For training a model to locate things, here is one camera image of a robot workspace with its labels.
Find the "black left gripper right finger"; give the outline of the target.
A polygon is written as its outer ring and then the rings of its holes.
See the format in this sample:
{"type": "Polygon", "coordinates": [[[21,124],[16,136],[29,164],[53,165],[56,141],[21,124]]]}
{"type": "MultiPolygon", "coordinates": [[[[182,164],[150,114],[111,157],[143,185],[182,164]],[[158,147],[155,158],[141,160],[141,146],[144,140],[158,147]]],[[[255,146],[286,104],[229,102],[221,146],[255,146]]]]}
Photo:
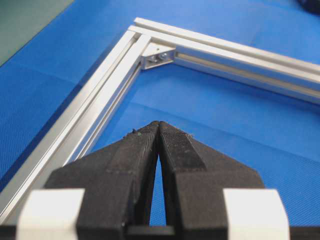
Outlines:
{"type": "Polygon", "coordinates": [[[180,240],[226,240],[223,189],[263,189],[260,175],[164,121],[158,143],[166,223],[180,240]]]}

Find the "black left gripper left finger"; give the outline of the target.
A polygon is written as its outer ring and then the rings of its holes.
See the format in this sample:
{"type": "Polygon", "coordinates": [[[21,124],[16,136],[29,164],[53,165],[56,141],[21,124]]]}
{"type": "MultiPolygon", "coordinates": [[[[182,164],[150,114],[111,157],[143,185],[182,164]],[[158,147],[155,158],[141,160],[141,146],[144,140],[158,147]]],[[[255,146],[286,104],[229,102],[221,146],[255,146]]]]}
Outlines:
{"type": "Polygon", "coordinates": [[[159,122],[54,170],[46,189],[85,190],[76,222],[80,240],[123,240],[129,225],[147,225],[158,160],[159,122]]]}

